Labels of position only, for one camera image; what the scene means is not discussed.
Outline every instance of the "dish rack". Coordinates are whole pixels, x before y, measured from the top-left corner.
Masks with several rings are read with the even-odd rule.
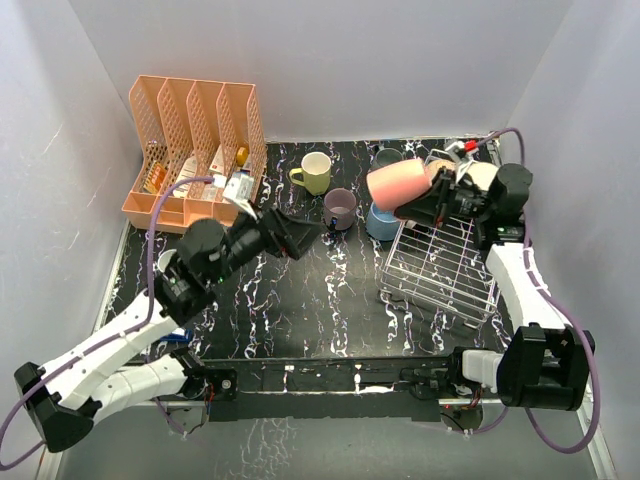
[[[249,174],[254,178],[251,200],[255,200],[267,164],[255,85],[141,75],[129,92],[129,101],[143,152],[142,168],[122,206],[134,227],[149,228],[156,202],[175,183],[188,158],[195,156],[196,175],[205,176],[218,149],[228,178],[239,169],[238,148],[248,148]],[[167,174],[152,194],[144,184],[156,162]],[[185,198],[169,197],[160,210],[157,229],[184,233],[201,218],[231,225],[237,210],[223,200],[222,189],[213,200],[202,200],[203,190],[204,184],[197,182]]]
[[[403,222],[385,262],[380,290],[417,306],[436,306],[480,328],[500,291],[473,244],[473,224],[450,218],[438,228]]]

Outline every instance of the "pink mug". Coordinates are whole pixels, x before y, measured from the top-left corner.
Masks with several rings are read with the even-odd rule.
[[[418,198],[431,188],[431,175],[421,158],[392,163],[367,175],[373,203],[385,212]]]

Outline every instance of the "metal wire rack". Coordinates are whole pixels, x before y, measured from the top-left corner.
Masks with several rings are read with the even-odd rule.
[[[440,307],[480,328],[500,291],[473,244],[473,224],[450,218],[438,227],[403,222],[382,269],[380,290],[417,306]]]

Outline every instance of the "gray floor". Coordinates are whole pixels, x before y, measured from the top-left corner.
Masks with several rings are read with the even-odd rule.
[[[486,417],[502,407],[492,405]],[[540,411],[568,445],[575,414]],[[183,441],[154,407],[135,407],[98,425],[65,453],[58,480],[76,479],[594,479],[587,450],[563,455],[535,435],[523,410],[494,431],[465,440],[403,419],[254,420],[208,424]]]

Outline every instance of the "blue object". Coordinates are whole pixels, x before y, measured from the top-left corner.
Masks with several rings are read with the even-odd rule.
[[[381,242],[390,242],[396,238],[400,220],[392,212],[383,212],[375,203],[371,204],[367,215],[367,233]]]
[[[161,342],[189,343],[193,339],[193,331],[184,328],[176,328],[169,335],[160,338]]]

